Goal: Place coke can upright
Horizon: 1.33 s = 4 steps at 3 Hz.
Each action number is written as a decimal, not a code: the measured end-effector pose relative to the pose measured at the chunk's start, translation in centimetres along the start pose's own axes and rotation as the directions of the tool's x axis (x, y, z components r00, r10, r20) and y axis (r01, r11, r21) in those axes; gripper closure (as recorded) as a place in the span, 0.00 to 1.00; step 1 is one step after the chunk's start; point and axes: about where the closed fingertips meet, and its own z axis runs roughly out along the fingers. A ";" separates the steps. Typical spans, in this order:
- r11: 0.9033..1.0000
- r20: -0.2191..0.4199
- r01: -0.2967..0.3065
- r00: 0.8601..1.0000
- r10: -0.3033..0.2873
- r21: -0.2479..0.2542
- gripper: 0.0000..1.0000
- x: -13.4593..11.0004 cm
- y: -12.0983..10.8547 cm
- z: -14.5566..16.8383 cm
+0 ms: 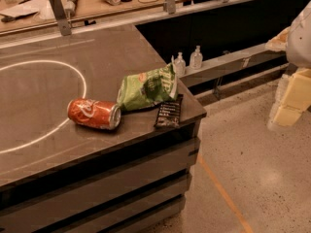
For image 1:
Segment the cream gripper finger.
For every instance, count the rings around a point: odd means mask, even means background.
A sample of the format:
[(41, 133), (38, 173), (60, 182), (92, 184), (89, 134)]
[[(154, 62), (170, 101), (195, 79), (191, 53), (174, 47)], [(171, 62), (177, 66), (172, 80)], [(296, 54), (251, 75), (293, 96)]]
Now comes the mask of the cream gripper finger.
[(268, 128), (293, 126), (311, 106), (311, 70), (298, 68), (292, 75), (283, 74), (269, 114)]

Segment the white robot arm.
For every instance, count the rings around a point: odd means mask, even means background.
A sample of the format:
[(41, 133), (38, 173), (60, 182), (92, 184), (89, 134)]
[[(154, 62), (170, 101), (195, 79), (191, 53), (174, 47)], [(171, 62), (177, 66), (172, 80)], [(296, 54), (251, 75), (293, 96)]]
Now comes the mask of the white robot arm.
[(291, 127), (311, 106), (311, 2), (265, 48), (284, 51), (287, 61), (296, 67), (280, 79), (268, 122), (270, 129)]

